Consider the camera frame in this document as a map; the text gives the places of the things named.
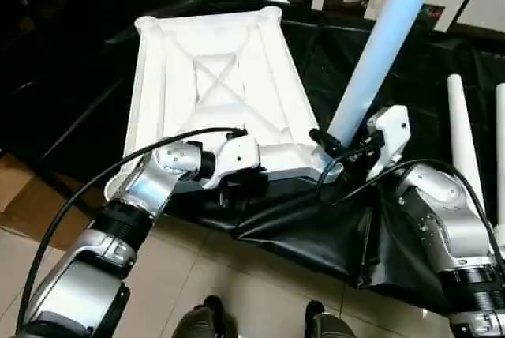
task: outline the cardboard box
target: cardboard box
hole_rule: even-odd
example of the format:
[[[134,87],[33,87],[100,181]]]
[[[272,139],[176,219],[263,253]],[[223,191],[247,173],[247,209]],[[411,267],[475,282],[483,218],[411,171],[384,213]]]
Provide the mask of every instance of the cardboard box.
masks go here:
[[[58,176],[69,188],[80,185],[73,179]],[[103,204],[101,191],[90,191],[83,199],[92,207]],[[65,199],[22,162],[11,155],[0,159],[0,225],[39,241]],[[72,207],[56,230],[51,245],[68,249],[89,225],[89,218]]]

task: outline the tiled floor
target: tiled floor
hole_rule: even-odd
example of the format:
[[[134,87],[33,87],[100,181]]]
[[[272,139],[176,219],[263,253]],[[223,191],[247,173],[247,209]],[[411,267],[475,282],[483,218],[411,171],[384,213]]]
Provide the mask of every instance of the tiled floor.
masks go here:
[[[0,230],[0,338],[14,329],[21,286],[37,244]],[[52,249],[45,275],[62,252]],[[127,279],[132,296],[115,337],[170,338],[181,316],[210,294],[238,321],[241,338],[302,338],[303,314],[319,299],[358,338],[450,337],[435,314],[355,291],[225,235],[164,218],[142,246]]]

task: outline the white tube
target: white tube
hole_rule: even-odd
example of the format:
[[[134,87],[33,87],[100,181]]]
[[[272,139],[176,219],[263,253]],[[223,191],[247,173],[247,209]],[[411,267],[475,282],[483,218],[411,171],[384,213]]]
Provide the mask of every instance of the white tube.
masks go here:
[[[496,87],[496,162],[498,223],[495,236],[498,245],[505,246],[505,83]]]
[[[451,120],[452,163],[463,174],[484,207],[481,177],[477,165],[472,128],[466,108],[465,93],[461,76],[453,74],[447,78],[449,95],[449,118]]]
[[[424,0],[386,0],[328,133],[348,146],[379,91]]]

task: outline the black plastic sheet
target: black plastic sheet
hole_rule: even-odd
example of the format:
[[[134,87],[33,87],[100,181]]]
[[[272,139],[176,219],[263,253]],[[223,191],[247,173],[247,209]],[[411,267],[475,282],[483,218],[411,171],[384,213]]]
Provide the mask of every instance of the black plastic sheet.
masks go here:
[[[143,15],[180,17],[256,10],[261,0],[74,0],[47,25],[3,47],[0,147],[80,180],[122,156]],[[279,5],[282,30],[319,124],[326,128],[372,23]],[[493,42],[417,26],[406,40],[371,112],[409,107],[406,159],[451,161],[446,78],[460,73],[490,218],[496,210],[495,86],[505,80],[503,49]],[[337,200],[362,176],[326,186]],[[235,239],[316,271],[430,310],[447,311],[440,284],[387,184],[331,207],[304,179],[183,194],[167,212],[228,231]]]

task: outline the wire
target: wire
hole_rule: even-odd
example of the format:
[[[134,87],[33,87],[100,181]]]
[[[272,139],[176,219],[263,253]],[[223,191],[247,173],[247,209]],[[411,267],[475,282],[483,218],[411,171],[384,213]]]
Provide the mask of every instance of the wire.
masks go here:
[[[427,163],[431,164],[434,167],[438,167],[439,169],[449,172],[451,175],[455,176],[458,178],[458,180],[464,185],[466,190],[468,191],[470,198],[472,199],[473,204],[475,205],[475,209],[477,210],[477,214],[481,218],[482,223],[484,224],[484,228],[486,229],[486,232],[488,233],[489,237],[489,242],[491,244],[491,248],[495,254],[495,259],[496,263],[499,266],[499,270],[501,272],[501,277],[502,280],[505,279],[505,263],[503,262],[502,254],[498,246],[498,242],[496,241],[495,234],[492,230],[492,225],[489,223],[489,220],[485,214],[484,211],[484,206],[481,204],[479,201],[479,198],[477,197],[477,194],[475,193],[475,190],[473,190],[473,187],[470,185],[469,181],[466,179],[465,175],[462,174],[456,167],[449,163],[445,163],[441,160],[435,160],[435,159],[414,159],[414,160],[407,160],[406,162],[397,164],[391,168],[388,168],[384,172],[382,172],[380,175],[377,175],[375,178],[372,178],[368,180],[365,184],[362,186],[359,186],[352,192],[348,193],[345,197],[341,198],[340,200],[336,202],[330,203],[328,206],[336,205],[339,204],[340,202],[347,200],[351,198],[352,196],[355,196],[357,193],[360,193],[362,190],[368,188],[369,186],[372,186],[381,178],[384,176],[387,176],[393,172],[396,172],[398,170],[401,170],[405,167],[412,166],[414,164],[419,164],[419,163]]]
[[[333,168],[335,168],[337,163],[342,162],[344,159],[349,158],[352,155],[361,154],[362,152],[366,152],[367,149],[368,148],[366,148],[366,147],[360,147],[360,148],[356,148],[354,150],[349,150],[347,152],[344,152],[342,155],[337,156],[330,163],[328,163],[326,165],[326,167],[323,169],[323,172],[321,172],[321,176],[317,179],[316,197],[318,200],[320,199],[320,196],[321,196],[321,189],[323,188],[324,180],[326,180],[329,173],[331,172],[331,170],[333,170]]]
[[[109,175],[112,171],[116,170],[117,168],[119,168],[123,164],[128,163],[130,160],[133,160],[139,156],[142,156],[143,154],[145,154],[147,152],[155,150],[155,149],[162,147],[164,145],[168,145],[168,144],[173,143],[175,141],[180,141],[181,139],[193,137],[195,135],[200,135],[200,134],[204,134],[204,133],[219,133],[219,132],[226,132],[226,131],[232,132],[232,133],[240,133],[240,134],[243,134],[245,132],[245,130],[243,130],[243,129],[236,129],[236,128],[231,128],[231,127],[209,127],[207,129],[199,129],[199,130],[189,131],[187,133],[182,133],[182,134],[176,135],[174,137],[163,138],[161,141],[158,141],[156,143],[153,143],[152,145],[146,146],[144,148],[141,148],[140,150],[132,152],[131,154],[125,156],[123,159],[112,164],[106,170],[102,171],[100,174],[98,174],[94,178],[92,178],[89,182],[84,184],[71,198],[69,198],[69,200],[60,208],[58,213],[56,213],[56,216],[51,221],[49,227],[46,230],[46,233],[44,234],[44,236],[40,240],[39,248],[37,249],[37,252],[33,258],[32,266],[30,267],[30,271],[28,272],[28,276],[27,276],[26,282],[24,284],[23,295],[21,296],[21,304],[19,307],[19,314],[17,315],[16,333],[19,333],[21,331],[21,329],[23,328],[24,315],[26,314],[26,309],[28,308],[30,296],[32,295],[33,284],[35,283],[35,278],[36,278],[37,272],[39,270],[39,266],[42,261],[43,255],[46,251],[46,248],[49,246],[49,242],[51,241],[51,238],[54,235],[54,232],[56,231],[58,225],[61,223],[63,217],[70,210],[73,203],[83,193],[85,193],[89,188],[91,188],[96,182],[98,182],[99,180],[101,180],[105,176]]]

